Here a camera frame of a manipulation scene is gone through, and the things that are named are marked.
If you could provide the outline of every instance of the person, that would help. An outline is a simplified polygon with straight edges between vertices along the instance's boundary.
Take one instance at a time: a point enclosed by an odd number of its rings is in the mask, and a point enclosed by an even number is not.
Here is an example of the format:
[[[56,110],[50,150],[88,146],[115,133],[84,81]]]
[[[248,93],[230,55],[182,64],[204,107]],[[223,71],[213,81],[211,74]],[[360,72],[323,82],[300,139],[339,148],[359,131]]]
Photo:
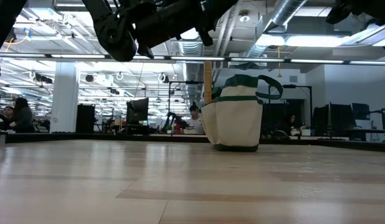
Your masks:
[[[16,133],[33,133],[32,111],[25,98],[17,98],[14,107],[14,115],[11,118],[10,126]]]
[[[284,119],[281,121],[280,130],[284,131],[287,135],[292,135],[291,131],[294,128],[295,125],[295,115],[294,114],[287,114],[284,116]],[[299,128],[299,131],[302,131],[303,129],[306,129],[306,126],[303,125]]]
[[[6,106],[4,108],[4,115],[7,119],[11,119],[14,116],[14,108],[12,106]]]
[[[205,134],[204,128],[201,124],[201,119],[199,118],[199,109],[196,105],[190,106],[191,119],[187,120],[187,123],[190,126],[194,126],[196,134]]]

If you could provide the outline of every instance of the wooden pole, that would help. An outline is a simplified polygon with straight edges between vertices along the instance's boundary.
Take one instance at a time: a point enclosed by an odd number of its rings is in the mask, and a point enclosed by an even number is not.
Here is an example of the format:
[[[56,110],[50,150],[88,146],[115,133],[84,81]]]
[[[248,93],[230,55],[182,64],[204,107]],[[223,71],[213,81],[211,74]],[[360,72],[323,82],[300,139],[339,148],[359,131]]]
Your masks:
[[[204,102],[212,101],[212,62],[204,62]]]

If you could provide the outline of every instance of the green bag handle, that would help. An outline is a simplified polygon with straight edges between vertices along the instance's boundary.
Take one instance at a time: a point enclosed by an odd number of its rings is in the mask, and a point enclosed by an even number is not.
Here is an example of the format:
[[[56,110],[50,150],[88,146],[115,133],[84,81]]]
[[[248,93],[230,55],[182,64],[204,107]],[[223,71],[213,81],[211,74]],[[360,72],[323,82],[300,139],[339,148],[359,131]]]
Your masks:
[[[257,77],[257,79],[265,81],[267,84],[269,84],[270,86],[272,86],[272,87],[274,87],[274,88],[276,88],[278,90],[278,94],[277,95],[270,95],[270,94],[266,94],[266,93],[256,92],[256,95],[258,97],[265,98],[265,99],[270,99],[270,100],[278,100],[278,99],[281,98],[282,93],[284,91],[284,89],[282,88],[281,83],[279,83],[275,79],[270,78],[270,77],[265,76],[265,75],[259,75]]]

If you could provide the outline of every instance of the woman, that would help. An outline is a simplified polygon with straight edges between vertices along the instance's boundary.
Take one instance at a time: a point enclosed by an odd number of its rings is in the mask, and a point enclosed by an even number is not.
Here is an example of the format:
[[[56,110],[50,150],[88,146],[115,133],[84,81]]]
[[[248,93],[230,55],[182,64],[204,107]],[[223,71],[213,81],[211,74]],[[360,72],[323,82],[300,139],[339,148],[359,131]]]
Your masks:
[[[33,133],[32,111],[29,109],[28,101],[24,98],[17,98],[14,107],[14,115],[10,126],[16,133]]]
[[[288,114],[285,115],[284,119],[281,121],[281,127],[280,130],[284,131],[287,135],[291,136],[291,131],[295,125],[295,115],[293,114]],[[306,126],[303,125],[302,127],[299,128],[300,131],[305,129]]]
[[[12,106],[6,106],[4,108],[4,115],[7,119],[11,119],[14,116],[14,108]]]

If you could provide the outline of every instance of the wooden floor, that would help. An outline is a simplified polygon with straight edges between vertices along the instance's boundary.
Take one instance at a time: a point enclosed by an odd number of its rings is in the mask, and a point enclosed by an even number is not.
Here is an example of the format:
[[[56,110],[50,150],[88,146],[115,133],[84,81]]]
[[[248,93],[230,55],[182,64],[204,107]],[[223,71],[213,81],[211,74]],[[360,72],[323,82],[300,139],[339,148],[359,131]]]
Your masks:
[[[0,148],[0,224],[385,223],[385,153],[56,141]]]

